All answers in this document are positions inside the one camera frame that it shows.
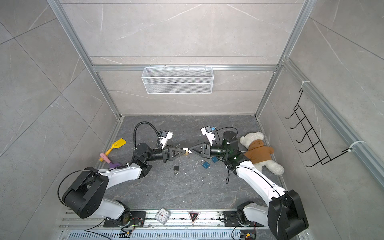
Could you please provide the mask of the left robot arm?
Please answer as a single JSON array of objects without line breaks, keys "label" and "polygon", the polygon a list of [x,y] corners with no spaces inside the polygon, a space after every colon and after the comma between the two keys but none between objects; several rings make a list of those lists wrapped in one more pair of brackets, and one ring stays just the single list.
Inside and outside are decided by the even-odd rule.
[{"label": "left robot arm", "polygon": [[121,220],[130,214],[130,209],[119,201],[105,198],[106,190],[145,177],[152,169],[149,161],[161,160],[166,163],[189,152],[188,149],[175,146],[151,149],[146,143],[140,143],[136,146],[133,160],[126,166],[107,170],[89,167],[79,171],[79,176],[59,199],[82,219],[95,215]]}]

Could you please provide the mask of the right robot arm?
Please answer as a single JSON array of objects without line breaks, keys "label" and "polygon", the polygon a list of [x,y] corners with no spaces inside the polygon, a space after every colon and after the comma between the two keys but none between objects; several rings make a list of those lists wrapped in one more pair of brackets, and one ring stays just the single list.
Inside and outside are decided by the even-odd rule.
[{"label": "right robot arm", "polygon": [[285,190],[262,173],[262,168],[266,167],[280,176],[284,168],[272,160],[274,149],[265,146],[261,132],[238,138],[237,133],[226,131],[221,144],[209,141],[190,150],[204,159],[220,158],[229,175],[243,179],[265,202],[264,206],[252,201],[239,205],[236,227],[260,224],[268,227],[277,240],[290,240],[309,227],[299,194]]}]

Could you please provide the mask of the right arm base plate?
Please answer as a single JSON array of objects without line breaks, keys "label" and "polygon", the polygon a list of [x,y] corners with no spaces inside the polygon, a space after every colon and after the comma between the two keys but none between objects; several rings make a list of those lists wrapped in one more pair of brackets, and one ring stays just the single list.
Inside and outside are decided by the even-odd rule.
[{"label": "right arm base plate", "polygon": [[263,227],[263,225],[257,222],[248,221],[245,215],[238,211],[224,211],[219,216],[219,220],[223,222],[226,227],[235,227],[239,224],[242,224],[244,227]]}]

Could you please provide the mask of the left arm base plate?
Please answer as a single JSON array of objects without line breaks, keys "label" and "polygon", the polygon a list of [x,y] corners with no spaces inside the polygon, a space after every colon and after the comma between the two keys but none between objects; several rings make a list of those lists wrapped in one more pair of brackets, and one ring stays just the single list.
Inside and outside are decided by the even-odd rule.
[{"label": "left arm base plate", "polygon": [[129,213],[124,213],[119,219],[113,220],[111,218],[106,218],[103,227],[105,228],[123,228],[123,227],[133,227],[133,226],[142,226],[146,218],[145,211],[133,211]]}]

